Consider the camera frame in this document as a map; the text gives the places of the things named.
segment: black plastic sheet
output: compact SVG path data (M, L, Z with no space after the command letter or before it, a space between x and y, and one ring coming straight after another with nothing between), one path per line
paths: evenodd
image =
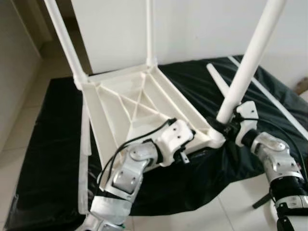
M231 83L237 67L228 58L159 67L204 117L215 117L223 96L206 69L208 63L214 65L228 85ZM306 102L262 68L258 68L255 77L308 128ZM307 158L307 140L254 84L250 84L243 102L249 100L255 101L259 117L288 132ZM77 209L81 107L82 95L71 77L50 82L23 163L6 230L70 231L82 223L84 216ZM258 128L289 143L292 155L299 162L294 146L283 134L261 122ZM93 135L91 146L89 206L101 171ZM176 161L169 167L145 173L131 215L168 215L195 210L214 199L229 183L263 173L261 163L249 149L237 147L231 141L217 150L195 152L189 159L186 165Z

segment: black cable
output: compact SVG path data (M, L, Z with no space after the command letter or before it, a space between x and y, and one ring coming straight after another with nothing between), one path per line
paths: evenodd
M270 195L270 197L271 197L271 200L274 202L274 204L276 203L276 200L274 199L274 197L273 197L273 194L272 194L272 192L271 192L271 188L269 187L269 195Z
M122 151L124 148L127 147L127 144L131 143L131 142L134 142L136 140L139 140L139 139L142 139L143 137L146 137L146 136L149 136L155 132L157 132L158 130L160 130L161 128L163 128L166 124L172 124L176 121L176 119L168 119L165 123L163 123L161 126L159 126L158 128L154 129L153 131L150 131L142 136L138 136L138 137L135 137L129 141L126 141L125 143L121 144L121 146L119 146L117 148L117 150L115 151L115 153L113 154L113 156L110 157L110 159L108 160L107 164L105 165L105 167L103 168L103 170L100 172L100 177L99 177L99 180L98 180L98 184L96 186L96 190L95 190L95 195L97 195L97 192L98 192L98 188L99 188L99 185L100 185L100 182L102 180L102 177L103 177L103 174L104 172L106 171L108 165L111 163L110 165L110 168L109 168L109 173L108 173L108 177L107 177L107 181L110 179L111 177L111 172L112 172L112 168L113 168L113 165L114 165L114 162L115 162L115 159L116 159L116 156L118 153L120 153L120 151Z
M104 174L104 172L106 171L107 166L110 164L111 159L112 159L112 157L110 157L110 159L108 160L107 164L105 165L105 167L103 168L103 170L100 172L100 177L99 177L98 183L97 183L97 185L96 185L96 189L95 189L95 194L94 194L94 195L97 195L98 188L99 188L99 186L100 186L100 183L101 183L103 174Z
M136 140L142 139L142 138L144 138L144 137L146 137L146 136L149 136L149 135L151 135L151 134L157 132L157 131L160 130L161 128L163 128L166 124L172 124L172 123L174 123L175 121L176 121L175 118L174 118L174 119L168 119L168 120L166 120L165 123L163 123L163 124L162 124L161 126L159 126L158 128L154 129L153 131L150 131L150 132L148 132L148 133L146 133L146 134L144 134L144 135L142 135L142 136L135 137L135 138L133 138L133 139L131 139L131 140L129 140L129 141L126 141L125 143L121 144L121 146L118 147L118 149L116 150L116 152L115 152L115 154L114 154L114 156L113 156L113 158L112 158L111 165L110 165L110 168L109 168L109 173L108 173L108 178L107 178L107 180L109 180L110 177L111 177L111 171L112 171L112 168L113 168L113 165L114 165L114 162L115 162L115 159L116 159L117 154L118 154L120 151L122 151L122 150L126 147L127 144L129 144L129 143L131 143L131 142L134 142L134 141L136 141Z
M256 120L256 121L260 121L260 122L269 124L269 125L275 127L276 129L278 129L279 131L281 131L290 140L290 142L293 144L293 146L295 147L296 151L298 152L300 160L301 160L301 164L302 164L302 169L303 169L303 172L304 172L304 178L305 178L306 184L308 183L308 175L307 175L307 169L306 169L306 164L305 164L305 161L304 161L304 157L303 157L302 153L300 152L300 150L299 150L297 144L295 143L295 141L292 139L292 137L285 130L283 130L281 127L277 126L276 124L274 124L271 121L266 120L266 119L261 119L261 118L259 118L259 119L256 119L256 118L242 118L242 119L243 120Z

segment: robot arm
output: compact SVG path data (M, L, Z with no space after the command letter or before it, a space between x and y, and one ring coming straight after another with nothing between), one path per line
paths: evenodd
M256 130L249 131L242 142L263 164L279 217L278 231L308 230L307 185L290 156L288 144L266 132L258 134Z
M155 140L128 145L124 161L111 174L101 195L95 195L82 230L122 231L147 167L169 166L174 154L182 152L194 138L194 131L182 120L175 120Z
M289 145L266 132L257 131L258 116L253 102L241 104L235 114L233 121L221 132L237 145L249 147L262 162L279 217L278 231L307 231L307 183L290 155Z

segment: white wall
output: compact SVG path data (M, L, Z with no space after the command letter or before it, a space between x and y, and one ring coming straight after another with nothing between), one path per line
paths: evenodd
M51 32L48 30L37 1L13 0L13 4L31 35L37 50L40 50L44 42L52 41Z
M40 57L9 0L0 1L0 150L9 135Z
M288 0L261 65L289 87L308 74L308 1ZM244 53L266 0L155 0L160 64ZM145 62L145 0L73 0L94 73Z

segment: white plastic rod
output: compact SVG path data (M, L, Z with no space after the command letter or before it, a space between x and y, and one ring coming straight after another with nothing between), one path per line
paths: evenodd
M154 47L154 0L146 0L146 49L147 66L156 66L157 59Z
M81 84L87 82L88 76L83 71L73 43L69 37L64 21L55 0L44 0L53 26L57 32L62 48L73 72L74 83L81 90Z
M206 65L206 68L209 71L213 80L215 81L222 95L226 97L229 91L229 86L227 85L227 83L223 80L220 73L216 70L216 68L212 64Z
M233 62L237 67L240 66L240 63L234 59L232 56L228 56L231 62ZM298 122L297 119L268 91L266 88L254 77L252 82L256 85L257 88L281 111L282 114L293 124L294 127L308 140L308 131Z
M286 0L268 0L241 65L230 85L227 97L220 107L216 117L217 121L226 124L232 116L233 109L242 101L278 22L285 2Z

